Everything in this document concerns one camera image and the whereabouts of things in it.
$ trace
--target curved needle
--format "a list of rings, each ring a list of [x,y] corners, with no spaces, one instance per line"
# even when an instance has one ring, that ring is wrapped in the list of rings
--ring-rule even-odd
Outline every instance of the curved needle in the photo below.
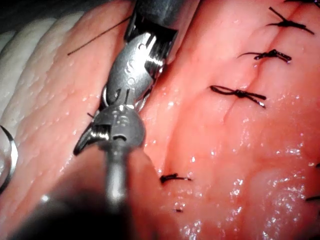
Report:
[[[16,170],[16,166],[17,166],[17,161],[18,161],[18,149],[17,149],[17,145],[15,143],[14,138],[12,137],[12,135],[10,134],[10,132],[5,129],[3,126],[1,126],[1,129],[3,130],[4,134],[6,135],[6,137],[9,140],[10,143],[10,148],[11,148],[11,153],[10,153],[10,158],[11,158],[11,162],[10,162],[10,170],[8,175],[6,176],[4,183],[2,184],[2,186],[0,186],[0,194],[2,194],[2,192],[7,188],[10,180],[12,179],[12,176]]]

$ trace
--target moist tissue surface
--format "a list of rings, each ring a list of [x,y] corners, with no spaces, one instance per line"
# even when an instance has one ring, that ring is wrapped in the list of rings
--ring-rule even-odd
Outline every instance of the moist tissue surface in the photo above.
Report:
[[[91,121],[87,113],[98,107],[128,23],[67,53],[129,16],[130,6],[120,0],[85,13],[41,15],[0,34],[0,123],[19,152],[14,178],[0,196],[0,239],[61,179],[75,176],[77,183],[101,187],[99,151],[78,157],[72,151]],[[266,26],[281,21],[270,6],[315,35]],[[200,3],[176,60],[140,113],[148,157],[134,152],[129,170],[142,238],[286,240],[320,234],[320,203],[305,202],[320,194],[319,23],[313,3]],[[272,49],[291,56],[291,63],[237,58]],[[211,85],[265,95],[266,109],[212,92]],[[161,185],[159,177],[172,173],[193,181]]]

